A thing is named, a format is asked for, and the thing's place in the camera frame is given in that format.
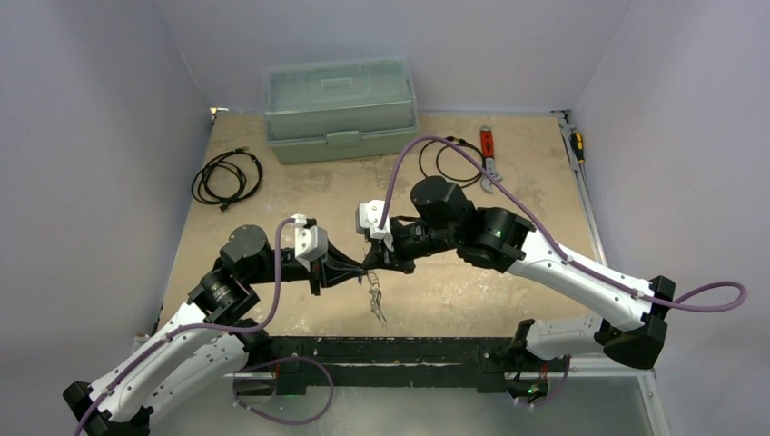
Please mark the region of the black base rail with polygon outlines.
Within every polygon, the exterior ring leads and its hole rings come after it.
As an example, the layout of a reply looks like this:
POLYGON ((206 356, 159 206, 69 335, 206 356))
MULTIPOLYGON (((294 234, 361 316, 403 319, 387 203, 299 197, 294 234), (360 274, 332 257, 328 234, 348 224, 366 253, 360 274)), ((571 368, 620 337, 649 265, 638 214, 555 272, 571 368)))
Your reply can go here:
POLYGON ((521 382, 504 371, 522 352, 511 337, 273 336, 250 352, 246 368, 271 375, 280 395, 329 386, 501 393, 521 382))

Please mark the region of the metal keyring with keys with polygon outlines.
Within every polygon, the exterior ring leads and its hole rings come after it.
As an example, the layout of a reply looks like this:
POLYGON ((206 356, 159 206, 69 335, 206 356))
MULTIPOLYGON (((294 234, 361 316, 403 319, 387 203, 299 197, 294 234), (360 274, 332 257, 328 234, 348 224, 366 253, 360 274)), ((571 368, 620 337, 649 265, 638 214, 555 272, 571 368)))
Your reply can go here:
POLYGON ((367 271, 367 276, 366 276, 366 280, 369 285, 370 310, 380 323, 386 324, 387 318, 382 310, 382 305, 381 305, 382 291, 380 288, 380 280, 379 280, 379 276, 375 273, 375 271, 376 270, 367 271))

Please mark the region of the green plastic toolbox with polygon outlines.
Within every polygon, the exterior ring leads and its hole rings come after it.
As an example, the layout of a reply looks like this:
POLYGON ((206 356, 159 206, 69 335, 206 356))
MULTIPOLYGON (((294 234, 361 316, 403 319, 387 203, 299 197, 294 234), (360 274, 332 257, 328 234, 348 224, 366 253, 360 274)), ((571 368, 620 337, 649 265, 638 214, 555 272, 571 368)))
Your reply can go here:
POLYGON ((272 67, 262 110, 281 164, 397 154, 419 130, 409 63, 397 57, 272 67))

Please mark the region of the red handled adjustable wrench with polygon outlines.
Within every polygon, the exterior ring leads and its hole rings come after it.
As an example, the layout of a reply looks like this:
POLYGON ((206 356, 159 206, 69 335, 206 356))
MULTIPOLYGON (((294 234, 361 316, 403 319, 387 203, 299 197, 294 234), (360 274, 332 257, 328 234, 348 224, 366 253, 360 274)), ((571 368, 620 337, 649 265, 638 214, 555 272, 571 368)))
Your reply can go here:
POLYGON ((479 128, 479 139, 481 152, 484 159, 484 168, 490 175, 490 178, 484 177, 481 181, 482 190, 487 194, 494 193, 494 181, 501 181, 502 177, 499 175, 496 166, 495 151, 494 151, 494 139, 489 125, 482 125, 479 128))

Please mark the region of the yellow black screwdriver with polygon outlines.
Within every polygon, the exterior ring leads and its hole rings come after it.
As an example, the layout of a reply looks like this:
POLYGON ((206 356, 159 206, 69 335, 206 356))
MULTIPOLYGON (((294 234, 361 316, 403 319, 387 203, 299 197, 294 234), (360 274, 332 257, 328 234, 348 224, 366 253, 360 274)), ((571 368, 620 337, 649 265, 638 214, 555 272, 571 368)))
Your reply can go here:
POLYGON ((585 147, 581 133, 573 132, 569 136, 569 143, 577 163, 583 165, 585 163, 585 147))

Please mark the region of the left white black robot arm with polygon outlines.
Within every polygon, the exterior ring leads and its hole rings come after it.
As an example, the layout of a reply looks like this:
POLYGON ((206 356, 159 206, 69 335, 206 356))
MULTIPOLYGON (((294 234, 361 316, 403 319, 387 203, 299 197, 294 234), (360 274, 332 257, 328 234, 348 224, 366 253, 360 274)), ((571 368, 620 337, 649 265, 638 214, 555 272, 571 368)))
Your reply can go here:
POLYGON ((307 282, 318 292, 366 272, 305 215, 281 221, 274 237, 258 225, 236 228, 212 269, 146 343, 104 376, 65 389, 74 434, 149 434, 162 411, 208 380, 268 365, 267 328, 285 283, 307 282))

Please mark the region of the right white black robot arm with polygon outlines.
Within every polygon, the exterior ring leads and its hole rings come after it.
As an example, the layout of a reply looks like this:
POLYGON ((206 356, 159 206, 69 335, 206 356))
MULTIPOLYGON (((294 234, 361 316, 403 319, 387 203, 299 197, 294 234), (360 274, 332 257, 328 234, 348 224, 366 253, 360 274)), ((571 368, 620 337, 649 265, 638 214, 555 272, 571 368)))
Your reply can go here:
POLYGON ((552 247, 531 221, 499 207, 476 207, 454 183, 439 176, 410 192, 417 217, 385 214, 385 203, 358 206, 356 230, 370 243, 365 269, 413 273, 415 260, 447 251, 481 269, 542 284, 588 309, 558 322, 525 320, 510 344, 512 362, 530 370, 542 361, 603 353, 627 367, 654 367, 666 340, 667 309, 676 288, 665 276, 638 279, 561 246, 552 247))

